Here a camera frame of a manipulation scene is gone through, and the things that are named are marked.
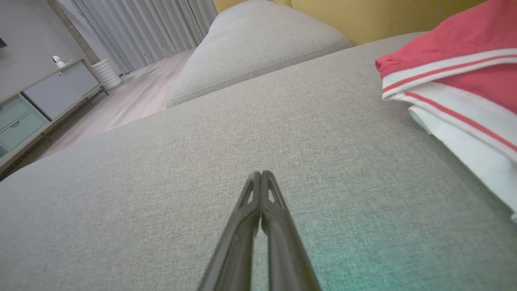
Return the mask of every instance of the sofa cushion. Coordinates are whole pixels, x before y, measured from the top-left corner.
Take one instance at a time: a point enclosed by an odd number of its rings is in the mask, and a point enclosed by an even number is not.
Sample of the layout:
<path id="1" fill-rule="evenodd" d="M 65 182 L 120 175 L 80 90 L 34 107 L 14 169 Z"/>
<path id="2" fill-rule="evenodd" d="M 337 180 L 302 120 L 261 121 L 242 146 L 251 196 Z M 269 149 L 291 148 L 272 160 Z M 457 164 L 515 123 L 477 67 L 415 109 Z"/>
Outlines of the sofa cushion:
<path id="1" fill-rule="evenodd" d="M 334 28 L 290 7 L 243 2 L 216 17 L 177 76 L 167 106 L 350 46 Z"/>
<path id="2" fill-rule="evenodd" d="M 248 174 L 271 170 L 323 290 L 510 290 L 510 210 L 354 47 L 153 114 L 0 182 L 4 290 L 195 290 Z M 254 290 L 267 290 L 267 238 Z"/>

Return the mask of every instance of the floor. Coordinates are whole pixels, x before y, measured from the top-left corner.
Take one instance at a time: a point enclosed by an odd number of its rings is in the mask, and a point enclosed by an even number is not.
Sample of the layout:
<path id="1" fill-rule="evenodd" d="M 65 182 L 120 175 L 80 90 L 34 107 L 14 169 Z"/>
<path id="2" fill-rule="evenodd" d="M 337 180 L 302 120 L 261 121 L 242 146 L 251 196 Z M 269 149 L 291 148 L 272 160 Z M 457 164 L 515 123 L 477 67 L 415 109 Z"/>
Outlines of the floor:
<path id="1" fill-rule="evenodd" d="M 60 123 L 49 140 L 41 139 L 0 176 L 94 135 L 164 110 L 170 87 L 193 52 L 194 49 L 181 52 L 123 76 L 122 85 L 110 90 L 109 96 L 102 93 L 91 103 L 85 103 Z"/>

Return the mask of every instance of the drawer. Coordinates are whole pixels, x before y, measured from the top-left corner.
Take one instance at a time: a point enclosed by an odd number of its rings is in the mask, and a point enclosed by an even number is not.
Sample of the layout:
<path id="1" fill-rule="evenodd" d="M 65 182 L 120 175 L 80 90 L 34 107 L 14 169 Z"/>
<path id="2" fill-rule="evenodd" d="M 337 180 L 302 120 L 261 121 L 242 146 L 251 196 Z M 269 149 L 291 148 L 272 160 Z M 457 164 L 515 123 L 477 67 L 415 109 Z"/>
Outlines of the drawer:
<path id="1" fill-rule="evenodd" d="M 29 109 L 18 98 L 0 105 L 0 130 L 28 111 Z"/>
<path id="2" fill-rule="evenodd" d="M 9 150 L 0 143 L 0 159 L 9 153 Z"/>
<path id="3" fill-rule="evenodd" d="M 13 150 L 43 124 L 43 121 L 31 112 L 1 133 L 0 143 L 8 150 Z"/>

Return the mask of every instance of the wooden floor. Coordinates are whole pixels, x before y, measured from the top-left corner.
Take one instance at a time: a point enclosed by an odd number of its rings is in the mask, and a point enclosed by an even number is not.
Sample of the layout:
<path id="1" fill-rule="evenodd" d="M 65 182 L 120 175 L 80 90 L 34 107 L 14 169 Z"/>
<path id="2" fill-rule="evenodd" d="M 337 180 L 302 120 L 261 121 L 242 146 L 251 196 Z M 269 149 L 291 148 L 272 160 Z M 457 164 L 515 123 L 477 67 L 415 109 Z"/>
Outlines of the wooden floor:
<path id="1" fill-rule="evenodd" d="M 167 94 L 194 49 L 160 60 L 123 76 L 123 83 L 92 101 L 88 112 L 52 142 L 41 157 L 94 135 L 165 109 Z"/>

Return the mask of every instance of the cabinet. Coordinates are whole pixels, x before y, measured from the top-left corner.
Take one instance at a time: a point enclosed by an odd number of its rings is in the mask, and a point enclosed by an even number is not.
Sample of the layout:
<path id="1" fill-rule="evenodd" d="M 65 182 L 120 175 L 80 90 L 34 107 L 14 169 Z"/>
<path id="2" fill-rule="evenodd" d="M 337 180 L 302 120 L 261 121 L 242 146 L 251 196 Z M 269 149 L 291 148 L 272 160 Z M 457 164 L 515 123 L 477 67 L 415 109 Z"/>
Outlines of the cabinet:
<path id="1" fill-rule="evenodd" d="M 77 62 L 24 93 L 50 120 L 54 120 L 98 85 L 83 62 Z"/>
<path id="2" fill-rule="evenodd" d="M 20 94 L 0 104 L 0 161 L 48 123 Z"/>

